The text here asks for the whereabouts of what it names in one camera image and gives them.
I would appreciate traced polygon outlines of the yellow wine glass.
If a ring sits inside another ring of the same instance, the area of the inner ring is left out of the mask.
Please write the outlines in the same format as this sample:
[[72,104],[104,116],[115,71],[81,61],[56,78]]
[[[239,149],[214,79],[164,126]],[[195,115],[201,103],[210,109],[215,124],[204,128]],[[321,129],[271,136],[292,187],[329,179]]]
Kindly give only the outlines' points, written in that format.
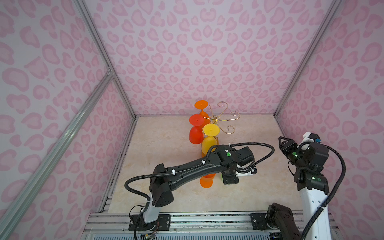
[[203,127],[203,133],[206,136],[201,143],[202,157],[205,157],[210,147],[218,144],[217,135],[220,128],[215,124],[207,124]]

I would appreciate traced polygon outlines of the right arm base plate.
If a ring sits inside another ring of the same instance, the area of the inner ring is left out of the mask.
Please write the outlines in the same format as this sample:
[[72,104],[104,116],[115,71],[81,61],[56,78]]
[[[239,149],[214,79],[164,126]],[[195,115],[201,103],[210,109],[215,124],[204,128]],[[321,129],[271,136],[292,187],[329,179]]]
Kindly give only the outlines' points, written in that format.
[[286,212],[268,214],[251,214],[251,221],[254,230],[298,230],[293,215]]

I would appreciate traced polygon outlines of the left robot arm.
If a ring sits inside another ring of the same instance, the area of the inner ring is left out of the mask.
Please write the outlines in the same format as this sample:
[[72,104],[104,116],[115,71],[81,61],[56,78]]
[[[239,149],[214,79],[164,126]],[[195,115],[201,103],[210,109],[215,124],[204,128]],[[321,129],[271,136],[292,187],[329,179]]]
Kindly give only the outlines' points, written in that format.
[[173,191],[186,183],[217,173],[236,175],[254,160],[249,147],[236,150],[230,145],[215,145],[205,157],[195,161],[168,168],[157,165],[150,177],[150,200],[143,210],[144,222],[155,222],[161,208],[174,201]]

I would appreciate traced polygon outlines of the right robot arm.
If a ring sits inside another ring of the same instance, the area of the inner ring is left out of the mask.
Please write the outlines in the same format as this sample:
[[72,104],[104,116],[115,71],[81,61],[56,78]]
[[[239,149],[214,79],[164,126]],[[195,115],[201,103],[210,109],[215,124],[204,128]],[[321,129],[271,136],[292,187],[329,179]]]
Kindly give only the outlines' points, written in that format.
[[303,204],[304,230],[295,224],[292,211],[273,203],[266,220],[271,228],[280,230],[282,240],[330,240],[328,208],[323,205],[330,195],[329,183],[322,174],[329,149],[320,143],[318,135],[309,134],[301,144],[279,137],[279,149],[296,167],[294,181]]

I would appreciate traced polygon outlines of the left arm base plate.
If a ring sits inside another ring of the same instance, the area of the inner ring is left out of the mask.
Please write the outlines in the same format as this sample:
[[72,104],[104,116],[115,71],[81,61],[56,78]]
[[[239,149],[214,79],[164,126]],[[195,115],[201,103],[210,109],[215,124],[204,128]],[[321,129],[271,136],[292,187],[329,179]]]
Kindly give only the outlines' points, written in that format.
[[130,217],[129,231],[168,231],[171,224],[171,215],[159,215],[158,219],[151,223],[145,223],[144,218],[138,220],[139,215],[132,215]]

